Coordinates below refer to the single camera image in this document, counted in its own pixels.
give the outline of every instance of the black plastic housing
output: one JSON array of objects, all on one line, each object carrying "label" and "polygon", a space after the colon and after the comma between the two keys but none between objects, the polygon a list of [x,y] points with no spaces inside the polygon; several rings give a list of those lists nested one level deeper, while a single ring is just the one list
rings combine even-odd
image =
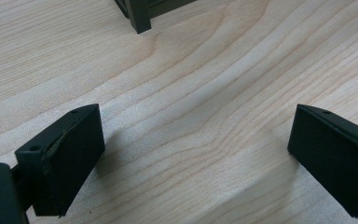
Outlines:
[{"label": "black plastic housing", "polygon": [[35,213],[64,216],[103,152],[98,105],[67,113],[20,147],[15,154]]},{"label": "black plastic housing", "polygon": [[299,105],[289,152],[352,217],[358,217],[358,126],[320,108]]},{"label": "black plastic housing", "polygon": [[197,0],[115,0],[137,34],[152,28],[150,19]]}]

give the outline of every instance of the bolt hole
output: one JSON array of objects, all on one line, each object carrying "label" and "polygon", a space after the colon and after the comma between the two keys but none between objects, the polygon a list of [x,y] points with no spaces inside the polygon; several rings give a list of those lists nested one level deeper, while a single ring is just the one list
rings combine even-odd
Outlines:
[{"label": "bolt hole", "polygon": [[40,148],[42,148],[42,147],[41,146],[33,146],[33,147],[30,148],[30,151],[37,151]]}]

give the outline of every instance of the wood grain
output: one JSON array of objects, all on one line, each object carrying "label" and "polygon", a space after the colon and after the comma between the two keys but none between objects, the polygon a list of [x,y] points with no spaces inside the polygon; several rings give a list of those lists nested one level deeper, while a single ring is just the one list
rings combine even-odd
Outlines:
[{"label": "wood grain", "polygon": [[358,0],[199,0],[152,25],[113,0],[0,1],[0,161],[102,111],[67,216],[32,223],[358,223],[286,150],[296,104],[358,124]]}]

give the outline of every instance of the wooden table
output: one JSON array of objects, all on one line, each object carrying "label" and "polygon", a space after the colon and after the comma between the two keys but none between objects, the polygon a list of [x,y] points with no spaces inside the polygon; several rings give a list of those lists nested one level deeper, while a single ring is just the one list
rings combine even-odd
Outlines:
[{"label": "wooden table", "polygon": [[0,161],[102,112],[67,216],[32,223],[358,223],[286,149],[296,104],[358,124],[358,0],[199,0],[152,26],[113,0],[0,1]]}]

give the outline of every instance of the dark green object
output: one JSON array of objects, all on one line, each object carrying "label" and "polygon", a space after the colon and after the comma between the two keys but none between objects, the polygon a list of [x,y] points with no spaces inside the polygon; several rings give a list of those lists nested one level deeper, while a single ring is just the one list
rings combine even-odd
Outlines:
[{"label": "dark green object", "polygon": [[352,217],[358,217],[356,124],[330,111],[299,105],[288,150]]},{"label": "dark green object", "polygon": [[28,223],[31,205],[64,216],[103,152],[99,106],[65,114],[16,150],[15,167],[0,163],[0,223]]},{"label": "dark green object", "polygon": [[137,34],[150,30],[150,19],[197,0],[115,0]]}]

